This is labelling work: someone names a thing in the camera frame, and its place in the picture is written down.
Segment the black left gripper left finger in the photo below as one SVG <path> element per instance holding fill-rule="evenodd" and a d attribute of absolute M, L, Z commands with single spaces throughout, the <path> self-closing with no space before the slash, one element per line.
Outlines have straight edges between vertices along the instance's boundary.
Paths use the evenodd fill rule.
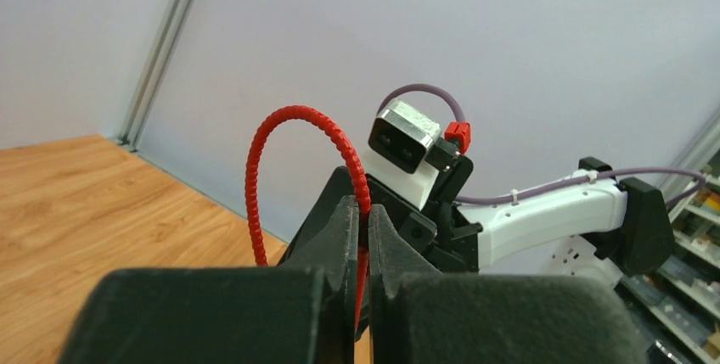
<path fill-rule="evenodd" d="M 102 278 L 62 363 L 350 363 L 360 211 L 342 198 L 326 226 L 272 267 L 133 268 Z"/>

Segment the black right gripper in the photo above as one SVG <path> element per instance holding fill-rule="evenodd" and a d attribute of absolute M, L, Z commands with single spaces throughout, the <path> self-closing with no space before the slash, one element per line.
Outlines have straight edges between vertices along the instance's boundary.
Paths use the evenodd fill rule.
<path fill-rule="evenodd" d="M 373 202 L 385 207 L 400 236 L 442 272 L 479 271 L 478 235 L 483 226 L 462 216 L 458 210 L 459 202 L 451 198 L 459 193 L 473 170 L 473 162 L 460 156 L 449 171 L 440 174 L 422 208 L 410 204 L 383 182 L 368 176 Z M 283 263 L 289 259 L 295 248 L 303 246 L 324 228 L 339 200 L 352 193 L 347 169 L 336 167 L 279 261 Z"/>

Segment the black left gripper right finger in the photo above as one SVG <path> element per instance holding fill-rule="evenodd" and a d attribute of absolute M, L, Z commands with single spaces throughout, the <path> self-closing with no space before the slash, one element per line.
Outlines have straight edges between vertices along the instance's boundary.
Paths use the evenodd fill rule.
<path fill-rule="evenodd" d="M 443 273 L 368 215 L 375 363 L 644 363 L 621 300 L 593 279 Z"/>

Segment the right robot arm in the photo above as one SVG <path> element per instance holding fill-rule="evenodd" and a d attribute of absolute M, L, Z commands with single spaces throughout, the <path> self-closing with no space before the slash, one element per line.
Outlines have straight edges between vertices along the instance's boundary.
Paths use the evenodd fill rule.
<path fill-rule="evenodd" d="M 615 286 L 622 277 L 656 271 L 675 239 L 660 190 L 635 174 L 587 157 L 547 189 L 476 204 L 460 189 L 474 166 L 466 156 L 444 171 L 422 162 L 409 174 L 366 151 L 372 200 L 400 237 L 441 272 L 480 272 L 539 245 L 551 255 L 531 264 L 541 275 L 590 277 Z"/>

